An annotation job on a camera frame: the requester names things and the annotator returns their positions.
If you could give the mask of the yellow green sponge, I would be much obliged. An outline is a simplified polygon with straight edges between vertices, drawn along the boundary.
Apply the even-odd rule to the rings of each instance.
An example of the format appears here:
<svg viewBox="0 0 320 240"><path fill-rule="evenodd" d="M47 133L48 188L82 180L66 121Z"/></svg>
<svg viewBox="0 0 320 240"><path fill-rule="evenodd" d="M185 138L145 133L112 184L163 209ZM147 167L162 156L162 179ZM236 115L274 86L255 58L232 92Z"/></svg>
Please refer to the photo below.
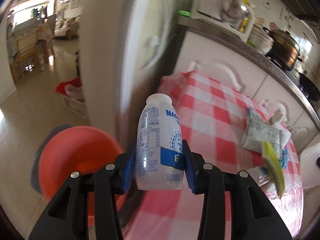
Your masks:
<svg viewBox="0 0 320 240"><path fill-rule="evenodd" d="M279 160L269 142L262 141L261 150L262 159L265 162L268 172L271 174L273 178L274 184L276 186L277 195L281 199L285 192L285 178Z"/></svg>

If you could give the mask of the blue white wrapper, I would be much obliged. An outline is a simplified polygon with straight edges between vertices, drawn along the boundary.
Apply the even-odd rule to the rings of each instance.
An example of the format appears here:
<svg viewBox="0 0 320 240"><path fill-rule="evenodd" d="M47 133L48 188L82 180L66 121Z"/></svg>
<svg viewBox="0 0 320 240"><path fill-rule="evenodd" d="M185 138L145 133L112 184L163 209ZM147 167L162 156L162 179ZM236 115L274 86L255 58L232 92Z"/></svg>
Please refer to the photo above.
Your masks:
<svg viewBox="0 0 320 240"><path fill-rule="evenodd" d="M288 152L287 147L282 149L281 156L282 156L282 158L279 161L279 164L280 164L281 169L284 170L285 168L287 168L287 163L289 161L289 152Z"/></svg>

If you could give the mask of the grey green foil packet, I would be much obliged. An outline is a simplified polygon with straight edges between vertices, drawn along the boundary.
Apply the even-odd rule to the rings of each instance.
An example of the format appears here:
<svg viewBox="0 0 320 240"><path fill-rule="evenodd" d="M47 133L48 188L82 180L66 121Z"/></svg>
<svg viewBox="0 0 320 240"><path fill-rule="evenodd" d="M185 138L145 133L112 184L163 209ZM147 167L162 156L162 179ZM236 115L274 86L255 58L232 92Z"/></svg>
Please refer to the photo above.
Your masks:
<svg viewBox="0 0 320 240"><path fill-rule="evenodd" d="M265 124L262 117L253 108L248 107L246 129L241 140L244 149L262 154L261 143L269 142L279 160L282 160L282 131Z"/></svg>

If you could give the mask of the white foam net sleeve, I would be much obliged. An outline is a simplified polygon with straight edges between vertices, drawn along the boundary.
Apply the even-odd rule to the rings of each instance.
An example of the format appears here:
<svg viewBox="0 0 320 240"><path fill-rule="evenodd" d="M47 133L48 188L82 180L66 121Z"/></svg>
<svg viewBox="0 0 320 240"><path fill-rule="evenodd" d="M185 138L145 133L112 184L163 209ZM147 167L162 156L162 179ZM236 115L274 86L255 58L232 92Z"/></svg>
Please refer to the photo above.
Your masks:
<svg viewBox="0 0 320 240"><path fill-rule="evenodd" d="M273 127L280 130L281 148L284 148L286 144L289 142L289 139L291 138L291 132L279 123L274 124Z"/></svg>

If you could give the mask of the white tissue bundle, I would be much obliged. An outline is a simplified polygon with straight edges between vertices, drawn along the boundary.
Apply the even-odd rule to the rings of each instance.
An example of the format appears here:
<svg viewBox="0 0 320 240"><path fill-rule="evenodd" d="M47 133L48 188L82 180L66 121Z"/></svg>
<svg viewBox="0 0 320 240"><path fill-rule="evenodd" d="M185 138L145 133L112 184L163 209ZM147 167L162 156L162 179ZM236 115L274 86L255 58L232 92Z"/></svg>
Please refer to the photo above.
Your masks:
<svg viewBox="0 0 320 240"><path fill-rule="evenodd" d="M275 125L282 121L284 117L284 113L281 109L278 109L274 112L274 115L270 117L270 119L267 121L269 125Z"/></svg>

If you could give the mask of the small white yogurt bottle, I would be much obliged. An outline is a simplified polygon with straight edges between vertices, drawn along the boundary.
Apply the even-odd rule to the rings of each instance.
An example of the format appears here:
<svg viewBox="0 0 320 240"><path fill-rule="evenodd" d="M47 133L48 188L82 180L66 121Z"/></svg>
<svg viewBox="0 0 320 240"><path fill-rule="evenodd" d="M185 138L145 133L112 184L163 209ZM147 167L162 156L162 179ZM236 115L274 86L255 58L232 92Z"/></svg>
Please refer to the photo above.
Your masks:
<svg viewBox="0 0 320 240"><path fill-rule="evenodd" d="M135 176L140 190L180 190L184 177L180 119L166 94L146 100L137 132Z"/></svg>

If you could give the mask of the white blue-labelled bottle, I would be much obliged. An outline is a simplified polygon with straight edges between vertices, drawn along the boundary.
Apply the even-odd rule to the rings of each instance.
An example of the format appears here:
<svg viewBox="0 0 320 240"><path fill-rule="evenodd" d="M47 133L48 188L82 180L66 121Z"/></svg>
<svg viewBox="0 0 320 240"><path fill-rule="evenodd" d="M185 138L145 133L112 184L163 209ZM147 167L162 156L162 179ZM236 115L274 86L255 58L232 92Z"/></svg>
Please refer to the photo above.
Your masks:
<svg viewBox="0 0 320 240"><path fill-rule="evenodd" d="M246 171L258 186L263 186L268 183L271 176L268 173L268 169L265 166L257 166L250 168Z"/></svg>

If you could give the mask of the white kitchen cabinets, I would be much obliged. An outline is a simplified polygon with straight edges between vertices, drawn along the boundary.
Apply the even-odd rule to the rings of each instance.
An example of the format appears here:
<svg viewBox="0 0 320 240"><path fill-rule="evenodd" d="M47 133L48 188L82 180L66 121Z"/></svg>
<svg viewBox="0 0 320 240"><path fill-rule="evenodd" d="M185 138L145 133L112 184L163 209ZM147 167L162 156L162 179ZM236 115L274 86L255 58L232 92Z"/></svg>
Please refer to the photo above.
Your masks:
<svg viewBox="0 0 320 240"><path fill-rule="evenodd" d="M233 50L186 31L174 71L192 70L236 89L271 113L281 109L297 153L319 143L319 129L277 80Z"/></svg>

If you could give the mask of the red white checkered tablecloth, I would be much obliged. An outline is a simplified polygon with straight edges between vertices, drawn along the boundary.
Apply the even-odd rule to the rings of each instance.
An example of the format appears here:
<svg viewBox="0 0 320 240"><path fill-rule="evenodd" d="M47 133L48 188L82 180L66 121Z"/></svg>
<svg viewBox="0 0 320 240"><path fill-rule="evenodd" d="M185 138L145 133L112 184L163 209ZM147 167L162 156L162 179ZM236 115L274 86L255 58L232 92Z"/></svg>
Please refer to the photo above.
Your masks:
<svg viewBox="0 0 320 240"><path fill-rule="evenodd" d="M172 98L182 138L206 162L229 173L263 165L261 155L242 148L241 140L248 109L269 119L270 113L264 107L197 72L165 76L158 91ZM296 236L302 225L303 189L295 147L288 142L286 148L289 152L284 171L286 191L282 197L272 187L266 188L265 193L291 235ZM187 184L180 190L148 191L124 236L126 239L196 239L202 207L203 196L194 195Z"/></svg>

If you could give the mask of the stacked white bowls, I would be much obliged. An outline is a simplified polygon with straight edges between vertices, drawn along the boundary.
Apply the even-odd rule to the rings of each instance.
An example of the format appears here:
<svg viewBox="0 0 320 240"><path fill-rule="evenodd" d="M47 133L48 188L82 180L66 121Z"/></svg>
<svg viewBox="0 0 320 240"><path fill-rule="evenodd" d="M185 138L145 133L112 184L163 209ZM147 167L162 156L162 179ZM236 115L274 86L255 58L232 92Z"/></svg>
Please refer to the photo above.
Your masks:
<svg viewBox="0 0 320 240"><path fill-rule="evenodd" d="M247 43L255 48L259 53L267 55L272 49L274 40L269 35L268 29L263 29L262 27L254 24Z"/></svg>

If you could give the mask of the wooden chair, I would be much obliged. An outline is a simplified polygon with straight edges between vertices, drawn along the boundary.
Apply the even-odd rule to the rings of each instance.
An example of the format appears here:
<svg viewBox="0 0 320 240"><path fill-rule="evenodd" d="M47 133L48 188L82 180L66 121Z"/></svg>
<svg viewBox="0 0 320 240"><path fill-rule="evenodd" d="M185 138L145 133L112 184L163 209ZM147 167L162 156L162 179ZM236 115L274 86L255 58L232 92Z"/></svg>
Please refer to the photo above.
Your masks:
<svg viewBox="0 0 320 240"><path fill-rule="evenodd" d="M17 84L20 80L25 81L22 66L24 60L31 59L35 67L39 67L39 56L42 55L44 62L49 63L49 54L54 54L52 49L53 33L50 27L41 24L39 27L13 38L16 52L13 55L13 63L10 64L10 69L14 83Z"/></svg>

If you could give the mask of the grey stone countertop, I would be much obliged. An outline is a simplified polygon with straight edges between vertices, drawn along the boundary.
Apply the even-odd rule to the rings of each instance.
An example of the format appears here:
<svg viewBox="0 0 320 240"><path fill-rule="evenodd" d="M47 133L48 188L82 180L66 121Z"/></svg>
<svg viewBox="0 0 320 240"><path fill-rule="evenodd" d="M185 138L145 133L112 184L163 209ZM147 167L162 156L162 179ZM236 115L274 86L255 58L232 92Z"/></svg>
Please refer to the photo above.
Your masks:
<svg viewBox="0 0 320 240"><path fill-rule="evenodd" d="M178 17L178 24L187 28L187 31L206 37L215 41L234 52L240 54L259 68L265 71L268 75L277 80L299 103L299 105L308 114L314 125L319 129L319 116L308 101L303 92L295 85L289 77L267 57L257 52L239 38L227 33L225 30L210 25L208 23L195 20L185 16Z"/></svg>

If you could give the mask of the steel ladle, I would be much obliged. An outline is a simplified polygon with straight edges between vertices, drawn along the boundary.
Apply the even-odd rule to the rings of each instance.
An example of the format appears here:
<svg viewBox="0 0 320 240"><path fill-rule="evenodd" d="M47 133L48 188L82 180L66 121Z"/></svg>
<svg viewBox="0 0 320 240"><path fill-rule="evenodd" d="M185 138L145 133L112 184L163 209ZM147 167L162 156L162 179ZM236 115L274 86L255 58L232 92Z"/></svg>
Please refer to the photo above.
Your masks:
<svg viewBox="0 0 320 240"><path fill-rule="evenodd" d="M227 0L222 5L221 19L228 23L234 23L245 18L247 7L238 0Z"/></svg>

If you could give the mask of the small green round lid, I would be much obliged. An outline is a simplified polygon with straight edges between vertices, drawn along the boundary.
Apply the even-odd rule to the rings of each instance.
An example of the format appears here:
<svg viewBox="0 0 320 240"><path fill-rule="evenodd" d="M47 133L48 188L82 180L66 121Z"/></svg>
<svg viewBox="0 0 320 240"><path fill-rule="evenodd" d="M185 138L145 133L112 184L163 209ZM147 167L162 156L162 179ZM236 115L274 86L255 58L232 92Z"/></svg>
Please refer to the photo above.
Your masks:
<svg viewBox="0 0 320 240"><path fill-rule="evenodd" d="M191 13L185 10L179 10L178 11L179 15L184 16L184 17L190 17Z"/></svg>

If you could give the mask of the white utensil drying rack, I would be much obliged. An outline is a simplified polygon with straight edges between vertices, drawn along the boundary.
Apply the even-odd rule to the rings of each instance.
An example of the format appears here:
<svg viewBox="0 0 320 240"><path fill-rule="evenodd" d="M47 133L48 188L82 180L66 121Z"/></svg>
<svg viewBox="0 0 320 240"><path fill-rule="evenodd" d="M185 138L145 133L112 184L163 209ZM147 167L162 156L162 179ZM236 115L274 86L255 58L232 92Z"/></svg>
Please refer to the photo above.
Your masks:
<svg viewBox="0 0 320 240"><path fill-rule="evenodd" d="M254 12L240 0L193 0L191 18L238 37L247 42L254 25Z"/></svg>

